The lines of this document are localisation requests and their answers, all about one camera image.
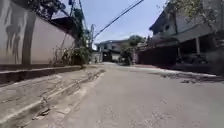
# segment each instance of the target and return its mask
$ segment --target street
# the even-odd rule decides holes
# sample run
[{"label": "street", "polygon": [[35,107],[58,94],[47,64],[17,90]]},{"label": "street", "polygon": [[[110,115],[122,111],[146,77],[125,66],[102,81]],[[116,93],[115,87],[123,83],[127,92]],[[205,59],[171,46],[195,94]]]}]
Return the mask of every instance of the street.
[{"label": "street", "polygon": [[189,82],[106,64],[79,105],[49,128],[222,128],[221,80]]}]

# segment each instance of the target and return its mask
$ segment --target vegetation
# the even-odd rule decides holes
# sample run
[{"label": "vegetation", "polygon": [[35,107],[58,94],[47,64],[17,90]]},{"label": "vegetation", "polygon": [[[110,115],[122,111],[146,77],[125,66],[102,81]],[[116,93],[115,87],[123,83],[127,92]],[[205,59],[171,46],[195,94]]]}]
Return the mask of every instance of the vegetation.
[{"label": "vegetation", "polygon": [[75,37],[75,45],[68,49],[62,50],[62,55],[55,53],[54,64],[64,65],[81,65],[88,64],[92,49],[87,47],[87,42],[90,40],[90,31],[84,29],[83,20],[84,14],[81,9],[74,8],[71,17],[73,18],[73,37]]},{"label": "vegetation", "polygon": [[62,11],[65,13],[65,4],[60,0],[13,0],[15,3],[36,12],[40,17],[51,20],[54,13]]},{"label": "vegetation", "polygon": [[130,42],[131,47],[136,47],[138,43],[144,42],[144,38],[138,35],[133,35],[128,40]]},{"label": "vegetation", "polygon": [[130,36],[128,39],[130,46],[123,46],[120,53],[119,61],[125,65],[131,65],[133,58],[133,49],[139,44],[144,42],[144,38],[139,35]]},{"label": "vegetation", "polygon": [[213,24],[216,20],[216,10],[211,8],[211,1],[206,4],[208,4],[207,8],[203,6],[203,1],[201,0],[168,0],[166,6],[172,8],[169,11],[170,14],[180,11],[184,12],[187,21],[200,17],[202,23],[207,24],[213,32],[216,32],[216,28]]}]

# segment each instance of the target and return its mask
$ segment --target power line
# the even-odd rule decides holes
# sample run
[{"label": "power line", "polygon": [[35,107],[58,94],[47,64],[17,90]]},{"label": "power line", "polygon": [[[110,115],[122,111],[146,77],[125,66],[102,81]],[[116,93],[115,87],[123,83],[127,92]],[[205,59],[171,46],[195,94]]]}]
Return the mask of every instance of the power line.
[{"label": "power line", "polygon": [[126,14],[127,12],[129,12],[130,10],[132,10],[134,7],[136,7],[137,5],[139,5],[140,3],[142,3],[144,0],[140,0],[137,1],[135,4],[132,4],[131,6],[129,6],[128,8],[126,8],[124,11],[121,12],[121,14],[117,17],[115,17],[112,21],[110,21],[103,29],[101,29],[95,36],[94,39],[99,36],[105,29],[107,29],[110,25],[112,25],[115,21],[117,21],[118,19],[120,19],[124,14]]}]

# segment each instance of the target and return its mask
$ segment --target blue sky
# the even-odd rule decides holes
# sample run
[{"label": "blue sky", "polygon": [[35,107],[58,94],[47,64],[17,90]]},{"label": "blue sky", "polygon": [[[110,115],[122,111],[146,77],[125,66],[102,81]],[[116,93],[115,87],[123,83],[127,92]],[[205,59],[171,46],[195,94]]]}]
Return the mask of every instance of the blue sky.
[{"label": "blue sky", "polygon": [[[61,1],[65,4],[68,3],[68,0]],[[162,7],[165,1],[143,1],[101,33],[95,42],[124,39],[134,34],[141,36],[151,35],[152,33],[149,31],[149,27],[161,13],[161,8],[157,6]],[[87,26],[90,27],[91,24],[95,24],[95,31],[98,32],[115,16],[120,14],[121,11],[135,2],[136,0],[82,0]]]}]

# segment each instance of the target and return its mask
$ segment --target building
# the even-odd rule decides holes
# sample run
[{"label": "building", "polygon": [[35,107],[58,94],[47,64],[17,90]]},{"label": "building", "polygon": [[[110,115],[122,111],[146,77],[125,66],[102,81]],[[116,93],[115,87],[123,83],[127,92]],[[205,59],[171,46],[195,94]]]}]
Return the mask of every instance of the building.
[{"label": "building", "polygon": [[218,58],[213,51],[217,47],[214,31],[221,40],[224,29],[224,5],[220,3],[222,3],[221,0],[202,0],[206,14],[214,16],[212,26],[215,30],[203,22],[200,16],[187,21],[183,11],[170,13],[173,6],[168,4],[150,27],[153,37],[148,40],[147,47],[140,49],[140,61],[154,61],[153,64],[175,63],[178,56],[191,54],[204,54],[208,61],[214,61],[214,57]]},{"label": "building", "polygon": [[128,39],[125,40],[108,40],[97,45],[97,51],[101,53],[101,60],[103,62],[118,61],[120,52],[123,47],[129,47]]}]

